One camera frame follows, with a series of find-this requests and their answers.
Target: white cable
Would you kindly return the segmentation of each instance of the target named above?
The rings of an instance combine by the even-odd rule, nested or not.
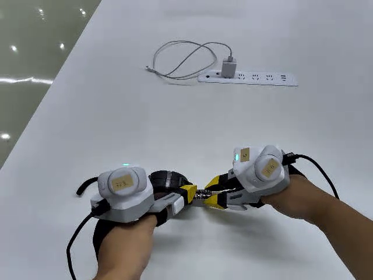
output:
[[[159,53],[161,51],[163,51],[164,49],[166,49],[167,47],[171,47],[171,46],[174,46],[174,45],[177,45],[177,44],[194,44],[194,45],[197,45],[198,47],[195,48],[190,54],[188,54],[173,70],[171,70],[169,73],[160,73],[159,71],[156,70],[156,61],[157,61],[157,56],[159,55]],[[196,43],[196,42],[193,42],[193,41],[187,41],[187,40],[177,40],[177,41],[169,41],[165,44],[163,44],[155,53],[154,53],[154,56],[153,56],[153,62],[152,62],[152,67],[149,67],[147,66],[146,67],[146,70],[148,70],[149,72],[151,73],[154,73],[156,74],[157,76],[160,76],[160,77],[164,77],[164,78],[168,78],[168,79],[172,79],[172,80],[188,80],[188,79],[192,79],[192,78],[195,78],[197,77],[202,71],[212,67],[216,62],[217,62],[217,56],[215,54],[215,52],[207,47],[206,45],[208,44],[218,44],[218,45],[223,45],[225,47],[227,47],[229,49],[229,52],[230,52],[230,55],[229,55],[229,59],[232,59],[233,56],[232,56],[232,49],[230,48],[229,45],[226,45],[224,43],[219,43],[219,42],[207,42],[207,43],[204,43],[204,44],[199,44],[199,43]],[[189,58],[191,57],[196,51],[198,51],[199,49],[201,48],[205,48],[207,50],[210,51],[211,55],[213,56],[213,62],[211,62],[208,66],[205,66],[203,67],[202,69],[200,70],[197,70],[193,73],[189,73],[187,75],[182,75],[182,76],[171,76],[172,73],[174,73],[177,69],[179,69],[183,64],[184,62]]]

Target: hand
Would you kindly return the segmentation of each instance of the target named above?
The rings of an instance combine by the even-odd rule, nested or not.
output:
[[[280,213],[315,224],[335,198],[301,175],[290,175],[290,185],[277,194],[261,198]]]
[[[116,226],[104,238],[98,252],[95,280],[135,280],[147,266],[153,247],[154,215],[135,225]]]

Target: black wire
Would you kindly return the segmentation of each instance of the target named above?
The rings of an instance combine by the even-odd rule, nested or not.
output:
[[[72,268],[72,262],[71,262],[71,253],[70,253],[70,249],[71,249],[71,245],[72,243],[74,243],[74,240],[76,239],[76,237],[78,236],[79,232],[82,230],[82,228],[84,227],[84,225],[89,221],[90,218],[93,217],[93,214],[92,213],[89,213],[88,216],[86,216],[84,218],[84,220],[82,220],[82,222],[80,223],[80,225],[76,228],[74,234],[72,235],[70,241],[69,241],[69,244],[66,248],[66,255],[68,257],[68,266],[69,266],[69,271],[70,271],[70,275],[71,275],[71,278],[73,280],[76,280],[76,277],[75,277],[75,274],[74,274],[74,270]]]
[[[86,188],[91,185],[92,183],[94,182],[97,182],[98,180],[98,177],[93,177],[91,179],[88,179],[87,181],[85,181],[79,188],[78,190],[76,191],[76,194],[78,196],[81,196],[83,194],[83,192],[86,190]]]
[[[326,179],[326,181],[328,181],[330,187],[332,188],[332,191],[334,193],[334,196],[339,199],[339,195],[337,193],[337,190],[333,184],[333,182],[331,181],[331,179],[329,178],[329,176],[325,173],[325,171],[323,170],[323,168],[321,168],[321,166],[316,162],[314,161],[313,159],[311,159],[309,156],[305,156],[305,155],[294,155],[295,158],[297,159],[306,159],[310,162],[312,162],[317,168],[318,170],[321,172],[321,174],[324,176],[324,178]]]

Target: white device housing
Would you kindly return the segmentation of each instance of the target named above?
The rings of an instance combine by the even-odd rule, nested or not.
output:
[[[279,191],[277,186],[284,189],[289,182],[282,160],[282,151],[273,145],[237,147],[234,149],[233,172],[249,193],[270,189],[275,193]]]
[[[131,222],[144,215],[154,204],[153,186],[141,167],[104,172],[97,182],[99,193],[91,198],[91,206],[105,198],[111,207],[100,217],[102,219]]]

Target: black cable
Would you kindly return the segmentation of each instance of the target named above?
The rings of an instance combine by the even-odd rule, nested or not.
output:
[[[92,213],[89,213],[88,216],[86,216],[84,218],[84,220],[82,220],[82,222],[80,223],[80,225],[76,228],[74,234],[72,235],[70,241],[69,241],[69,244],[66,248],[66,255],[68,257],[68,266],[69,266],[69,271],[70,271],[70,275],[71,275],[71,278],[73,280],[76,280],[76,277],[75,277],[75,274],[74,274],[74,270],[72,268],[72,262],[71,262],[71,253],[70,253],[70,249],[71,249],[71,245],[72,243],[74,243],[74,240],[76,239],[76,237],[78,236],[79,232],[82,230],[82,228],[84,227],[84,225],[89,221],[90,218],[93,217],[93,214]]]
[[[76,237],[78,236],[79,232],[82,230],[82,228],[89,221],[90,218],[95,217],[95,216],[101,216],[103,213],[106,213],[109,210],[110,210],[110,204],[106,199],[102,199],[101,201],[99,201],[97,204],[95,204],[92,207],[91,213],[89,213],[89,215],[86,216],[84,218],[84,220],[82,220],[82,222],[79,224],[79,226],[76,228],[74,234],[72,235],[72,237],[71,237],[71,239],[68,243],[68,246],[66,247],[66,255],[67,255],[67,258],[68,258],[69,272],[70,272],[71,278],[73,280],[76,280],[76,277],[75,277],[75,274],[74,274],[74,269],[72,268],[72,261],[71,261],[70,249],[71,249],[72,244],[74,243],[74,241],[75,241]]]
[[[339,199],[339,195],[337,193],[337,190],[333,184],[333,182],[331,181],[331,179],[329,178],[329,176],[326,174],[326,172],[323,170],[323,168],[321,168],[321,166],[315,161],[313,160],[312,158],[310,158],[309,156],[305,156],[305,155],[298,155],[298,154],[293,154],[293,153],[287,153],[285,155],[283,155],[283,161],[282,161],[282,164],[283,165],[289,165],[289,164],[292,164],[292,163],[295,163],[295,161],[297,159],[306,159],[308,160],[309,162],[313,163],[314,166],[317,167],[317,169],[321,172],[321,174],[324,176],[324,178],[326,179],[326,181],[328,181],[330,187],[332,188],[332,191],[334,193],[334,196]]]
[[[314,164],[314,166],[317,167],[317,169],[321,172],[321,174],[324,176],[324,178],[326,179],[326,181],[328,181],[330,187],[332,188],[332,191],[334,193],[334,196],[339,199],[339,195],[337,193],[337,190],[333,184],[333,182],[331,181],[331,179],[329,178],[329,176],[325,173],[325,171],[323,170],[323,168],[321,168],[321,166],[313,159],[311,159],[309,156],[305,156],[305,155],[295,155],[297,158],[299,159],[306,159],[308,160],[309,162],[312,162]]]
[[[86,190],[86,188],[91,185],[92,183],[94,182],[97,182],[98,180],[98,177],[93,177],[91,179],[88,179],[87,181],[85,181],[79,188],[78,190],[76,191],[76,194],[78,196],[81,196],[83,194],[83,192]]]

